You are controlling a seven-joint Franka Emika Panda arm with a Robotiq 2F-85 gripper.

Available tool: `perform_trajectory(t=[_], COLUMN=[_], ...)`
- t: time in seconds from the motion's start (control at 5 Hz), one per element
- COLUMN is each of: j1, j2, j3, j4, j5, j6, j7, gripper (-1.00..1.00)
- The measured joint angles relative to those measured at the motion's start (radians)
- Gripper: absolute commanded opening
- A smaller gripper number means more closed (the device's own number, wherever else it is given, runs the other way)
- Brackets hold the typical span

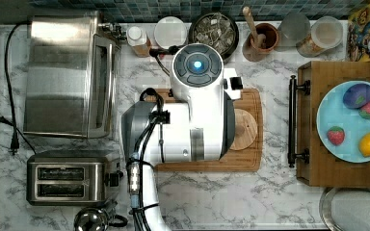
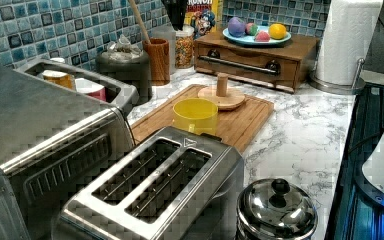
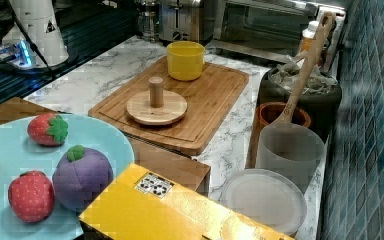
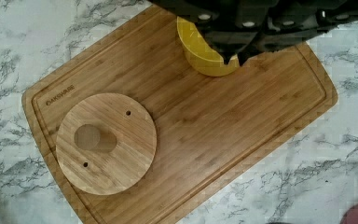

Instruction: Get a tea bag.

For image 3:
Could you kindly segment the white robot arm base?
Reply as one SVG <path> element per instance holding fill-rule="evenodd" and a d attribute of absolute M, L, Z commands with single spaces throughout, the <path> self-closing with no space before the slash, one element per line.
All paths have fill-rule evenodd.
<path fill-rule="evenodd" d="M 18 20 L 3 37 L 3 44 L 14 44 L 20 56 L 11 64 L 23 70 L 62 64 L 69 58 L 54 14 L 52 0 L 9 0 Z"/>

